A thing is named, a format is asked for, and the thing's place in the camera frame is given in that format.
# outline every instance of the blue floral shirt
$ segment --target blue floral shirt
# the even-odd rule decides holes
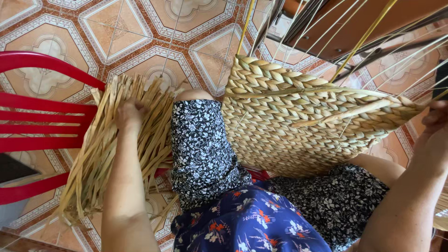
[[[293,204],[263,187],[254,180],[177,216],[174,252],[331,251]]]

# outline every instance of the woven basket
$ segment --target woven basket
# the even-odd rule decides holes
[[[221,111],[242,164],[298,178],[345,163],[424,108],[236,55]]]

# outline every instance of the black floral fabric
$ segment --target black floral fabric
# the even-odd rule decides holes
[[[184,100],[173,105],[172,189],[183,211],[202,206],[252,178],[227,141],[221,103]]]
[[[361,237],[367,220],[389,188],[363,168],[342,164],[327,176],[267,180],[320,233],[333,251],[344,251]]]
[[[227,141],[220,107],[215,100],[173,105],[172,188],[179,194],[184,212],[216,202],[224,193],[253,182]],[[276,177],[266,184],[295,205],[333,251],[343,251],[361,237],[388,191],[372,174],[351,164],[338,165],[327,176]]]

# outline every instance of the red plastic chair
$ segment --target red plastic chair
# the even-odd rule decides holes
[[[37,52],[0,52],[0,73],[21,67],[46,68],[70,76],[82,83],[104,90],[102,81],[84,71],[51,56]],[[0,120],[25,122],[79,123],[79,126],[9,125],[0,124],[0,134],[74,134],[77,137],[10,137],[0,138],[0,152],[31,151],[60,148],[81,148],[97,107],[37,99],[0,92],[0,106],[13,108],[0,110]],[[15,109],[32,109],[61,113],[82,113],[83,116],[18,112]],[[0,204],[24,200],[67,183],[69,173],[43,179],[19,187],[0,188]]]

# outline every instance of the tiled floor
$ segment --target tiled floor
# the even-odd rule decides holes
[[[166,88],[201,88],[220,100],[247,16],[246,3],[247,0],[0,0],[0,51],[48,54],[105,82],[121,73],[139,73],[149,80],[163,73]],[[241,53],[250,51],[270,4],[269,0],[257,1]],[[282,18],[270,32],[282,36],[290,22]],[[388,44],[412,40],[446,24],[440,21],[425,26]],[[329,63],[297,50],[290,52],[285,46],[281,46],[274,57],[278,46],[277,42],[267,39],[256,55],[281,63],[285,55],[290,54],[285,67],[327,79],[336,71]],[[413,52],[382,58],[339,83],[396,94],[417,82],[405,96],[420,103],[427,102],[431,93],[424,90],[435,83],[435,75],[424,75],[438,60],[448,57],[446,48],[420,52],[410,57],[411,65],[394,66],[369,82],[371,77]],[[362,58],[356,56],[353,60],[360,62]],[[0,84],[0,91],[8,93],[66,102],[92,102],[89,86],[44,69],[5,72],[0,74]],[[407,166],[414,142],[424,129],[420,121],[425,113],[427,111],[391,133],[368,153]],[[68,171],[77,152],[76,149],[57,149],[11,155],[43,174],[52,174]],[[53,219],[46,229],[43,228],[58,204],[60,193],[61,188],[58,188],[31,198],[19,219],[3,230],[75,251],[99,252],[100,214],[86,217],[80,227],[68,228]],[[148,210],[161,211],[170,197],[154,196],[149,200]],[[176,205],[170,216],[178,211]],[[173,243],[169,222],[164,220],[163,227],[156,232],[162,251],[170,251]]]

